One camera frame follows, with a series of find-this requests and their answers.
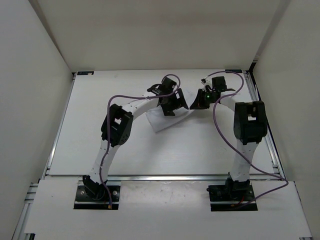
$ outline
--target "white wall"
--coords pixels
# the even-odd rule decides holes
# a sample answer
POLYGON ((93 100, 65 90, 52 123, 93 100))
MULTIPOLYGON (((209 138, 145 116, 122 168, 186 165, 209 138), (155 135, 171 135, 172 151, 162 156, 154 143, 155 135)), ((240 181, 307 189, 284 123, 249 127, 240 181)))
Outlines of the white wall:
POLYGON ((72 74, 27 0, 0 1, 0 236, 44 170, 72 74))
POLYGON ((254 76, 285 174, 320 239, 320 1, 292 0, 254 76))
POLYGON ((75 72, 247 70, 282 0, 31 1, 75 72))

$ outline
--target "white platform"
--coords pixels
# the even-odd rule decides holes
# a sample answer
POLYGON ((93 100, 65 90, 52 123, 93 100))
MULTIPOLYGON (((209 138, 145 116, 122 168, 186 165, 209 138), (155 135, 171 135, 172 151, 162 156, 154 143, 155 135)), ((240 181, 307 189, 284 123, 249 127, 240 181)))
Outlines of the white platform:
MULTIPOLYGON (((205 181, 122 181, 119 210, 73 209, 77 177, 40 181, 25 228, 34 240, 299 240, 311 237, 293 182, 258 211, 211 212, 205 181)), ((279 181, 253 181, 256 195, 279 181)))
MULTIPOLYGON (((87 174, 96 159, 101 140, 101 125, 109 98, 115 94, 140 96, 166 74, 177 74, 181 87, 197 92, 200 80, 216 69, 207 70, 132 70, 95 71, 75 79, 63 126, 54 154, 50 175, 87 174)), ((241 79, 225 76, 229 88, 238 89, 241 79)), ((245 84, 240 94, 251 101, 245 84)), ((116 104, 128 99, 117 98, 116 104)), ((182 122, 154 133, 145 115, 134 121, 131 136, 117 152, 110 175, 205 175, 227 174, 235 153, 219 136, 213 123, 212 109, 196 110, 182 122)), ((225 106, 217 108, 218 123, 235 145, 234 113, 225 106)), ((256 150, 253 163, 273 172, 272 159, 265 140, 256 150)))

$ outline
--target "white enclosure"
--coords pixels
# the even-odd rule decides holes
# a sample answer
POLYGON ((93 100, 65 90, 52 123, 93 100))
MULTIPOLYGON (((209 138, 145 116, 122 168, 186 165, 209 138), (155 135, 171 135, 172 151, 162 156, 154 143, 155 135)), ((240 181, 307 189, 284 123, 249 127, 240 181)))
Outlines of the white enclosure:
MULTIPOLYGON (((0 238, 320 240, 319 24, 318 0, 1 1, 0 238), (259 211, 208 211, 205 189, 227 177, 234 157, 211 109, 159 133, 140 116, 110 169, 110 182, 122 181, 119 210, 72 209, 79 176, 98 153, 110 96, 141 95, 167 73, 196 91, 212 69, 249 70, 257 59, 241 95, 257 100, 257 84, 277 151, 267 135, 253 163, 281 176, 284 168, 291 181, 258 199, 259 211), (75 78, 64 118, 71 72, 84 70, 95 72, 75 78), (28 186, 39 178, 36 194, 38 185, 28 186)), ((225 76, 237 88, 237 77, 225 76)), ((235 143, 233 113, 217 111, 235 143)), ((256 194, 283 184, 250 173, 256 194)))
POLYGON ((281 0, 38 0, 80 70, 247 70, 281 0))
POLYGON ((320 2, 293 0, 254 76, 286 176, 320 239, 320 2))
POLYGON ((72 74, 25 0, 0 1, 0 238, 41 178, 72 74))

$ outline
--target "black mounting bracket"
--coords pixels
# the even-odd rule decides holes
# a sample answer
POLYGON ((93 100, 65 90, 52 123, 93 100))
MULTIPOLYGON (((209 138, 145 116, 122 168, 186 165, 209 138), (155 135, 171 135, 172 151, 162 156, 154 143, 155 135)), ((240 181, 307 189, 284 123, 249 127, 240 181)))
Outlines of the black mounting bracket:
POLYGON ((215 103, 220 97, 221 93, 226 91, 235 91, 232 88, 227 88, 226 80, 224 76, 213 77, 212 79, 212 89, 207 85, 206 89, 198 89, 198 93, 190 109, 208 109, 210 104, 215 103))
POLYGON ((107 190, 101 192, 99 198, 94 199, 87 194, 84 185, 78 185, 76 189, 73 209, 91 209, 91 210, 118 210, 120 199, 120 186, 108 185, 111 193, 112 208, 109 209, 109 195, 107 190))
POLYGON ((209 192, 211 212, 258 210, 255 202, 243 206, 255 198, 250 180, 239 182, 228 177, 224 185, 210 185, 206 190, 209 192))
POLYGON ((94 71, 78 71, 76 73, 77 76, 80 76, 80 75, 93 75, 95 72, 94 71))
MULTIPOLYGON (((112 104, 110 106, 110 144, 111 147, 123 145, 130 137, 134 116, 132 112, 123 110, 122 106, 112 104)), ((105 116, 101 126, 102 140, 108 139, 108 115, 105 116)))
MULTIPOLYGON (((168 95, 174 91, 176 85, 177 83, 175 81, 165 77, 161 84, 155 84, 148 88, 147 91, 154 93, 156 96, 168 95)), ((177 94, 172 94, 168 97, 160 97, 158 101, 158 106, 159 105, 165 116, 175 116, 173 110, 179 108, 189 109, 181 88, 177 90, 177 94)))
POLYGON ((234 106, 233 132, 243 145, 261 142, 268 132, 264 102, 236 102, 234 106))

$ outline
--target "robotic arm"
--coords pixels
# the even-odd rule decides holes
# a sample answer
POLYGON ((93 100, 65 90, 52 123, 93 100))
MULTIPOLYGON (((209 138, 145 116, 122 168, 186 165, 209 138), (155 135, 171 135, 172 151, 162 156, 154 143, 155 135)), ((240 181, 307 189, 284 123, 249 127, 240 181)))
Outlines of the robotic arm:
MULTIPOLYGON (((208 109, 220 97, 234 93, 227 88, 223 76, 214 77, 211 81, 202 79, 203 88, 198 90, 197 97, 190 109, 208 109)), ((220 104, 234 111, 233 132, 236 137, 236 149, 250 163, 262 138, 267 134, 267 117, 265 104, 262 101, 245 102, 240 95, 225 97, 220 104)), ((224 186, 209 186, 208 191, 217 199, 234 200, 245 196, 250 189, 251 165, 239 154, 233 160, 233 166, 224 186)))
POLYGON ((110 148, 101 167, 102 180, 104 182, 107 181, 108 172, 117 150, 129 139, 133 121, 137 117, 159 105, 165 116, 174 116, 173 110, 181 107, 188 109, 181 88, 177 90, 177 94, 161 97, 172 93, 176 85, 177 83, 175 81, 166 77, 161 84, 155 84, 147 89, 142 95, 142 98, 145 99, 133 100, 123 106, 117 104, 110 106, 110 116, 107 115, 105 117, 101 127, 102 135, 98 155, 89 174, 82 176, 85 192, 88 196, 97 200, 104 195, 105 188, 100 180, 100 166, 102 158, 107 150, 108 134, 110 134, 110 148), (108 117, 110 121, 110 132, 108 132, 107 126, 108 117))

